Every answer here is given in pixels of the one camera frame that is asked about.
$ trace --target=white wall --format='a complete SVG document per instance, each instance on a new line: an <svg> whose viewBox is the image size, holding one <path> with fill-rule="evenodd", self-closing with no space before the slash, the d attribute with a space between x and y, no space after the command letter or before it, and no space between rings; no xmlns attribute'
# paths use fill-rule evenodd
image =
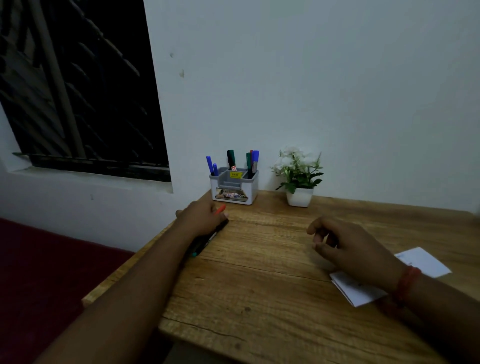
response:
<svg viewBox="0 0 480 364"><path fill-rule="evenodd" d="M323 151L316 194L477 210L480 1L144 3L173 194L2 172L0 216L138 249L208 189L205 155L259 149L272 189L285 145Z"/></svg>

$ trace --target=white flower pot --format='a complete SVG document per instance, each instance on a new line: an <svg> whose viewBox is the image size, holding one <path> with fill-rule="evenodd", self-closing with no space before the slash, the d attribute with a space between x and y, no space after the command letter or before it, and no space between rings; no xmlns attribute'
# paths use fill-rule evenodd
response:
<svg viewBox="0 0 480 364"><path fill-rule="evenodd" d="M287 191L290 206L308 207L313 196L313 188L297 188L294 194Z"/></svg>

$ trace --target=window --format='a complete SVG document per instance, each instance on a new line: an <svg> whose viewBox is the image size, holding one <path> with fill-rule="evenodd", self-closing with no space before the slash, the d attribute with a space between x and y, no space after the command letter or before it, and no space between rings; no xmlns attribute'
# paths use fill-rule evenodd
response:
<svg viewBox="0 0 480 364"><path fill-rule="evenodd" d="M3 0L0 100L37 167L170 181L142 0Z"/></svg>

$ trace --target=hand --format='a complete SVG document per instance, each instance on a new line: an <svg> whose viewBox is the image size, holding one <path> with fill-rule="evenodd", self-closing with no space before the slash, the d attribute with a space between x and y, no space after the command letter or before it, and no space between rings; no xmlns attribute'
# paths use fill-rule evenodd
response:
<svg viewBox="0 0 480 364"><path fill-rule="evenodd" d="M387 292L396 289L406 265L360 225L321 217L307 233L315 234L313 248L318 254L354 279Z"/></svg>
<svg viewBox="0 0 480 364"><path fill-rule="evenodd" d="M213 201L193 201L186 209L175 212L177 219L172 227L188 234L193 240L197 236L211 233L227 219L228 214L221 212L214 215L215 211Z"/></svg>

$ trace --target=wooden desk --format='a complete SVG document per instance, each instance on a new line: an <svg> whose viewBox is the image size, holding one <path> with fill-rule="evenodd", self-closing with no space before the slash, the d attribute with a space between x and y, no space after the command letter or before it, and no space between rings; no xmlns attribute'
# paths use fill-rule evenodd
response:
<svg viewBox="0 0 480 364"><path fill-rule="evenodd" d="M249 363L444 362L374 304L354 308L332 284L331 265L305 232L320 215L362 225L392 253L421 246L452 271L440 278L480 300L480 228L468 212L314 197L290 207L262 191L252 206L227 204L230 223L181 272L158 327ZM84 299L118 281L161 233Z"/></svg>

